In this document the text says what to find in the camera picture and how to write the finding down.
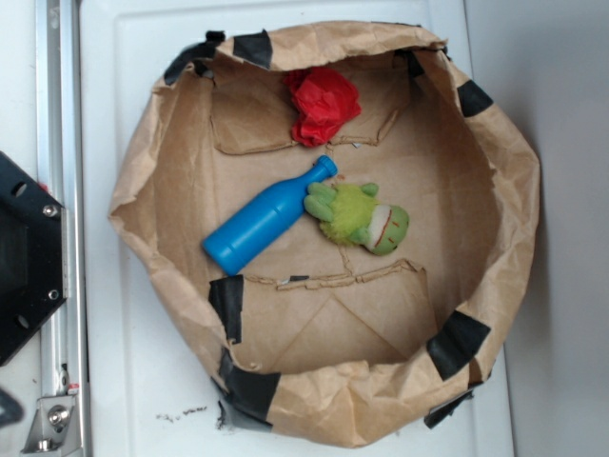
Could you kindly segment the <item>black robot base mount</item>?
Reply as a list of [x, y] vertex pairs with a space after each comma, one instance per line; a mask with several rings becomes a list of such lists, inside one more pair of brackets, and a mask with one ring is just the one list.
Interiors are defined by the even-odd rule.
[[1, 364], [66, 300], [63, 206], [1, 155]]

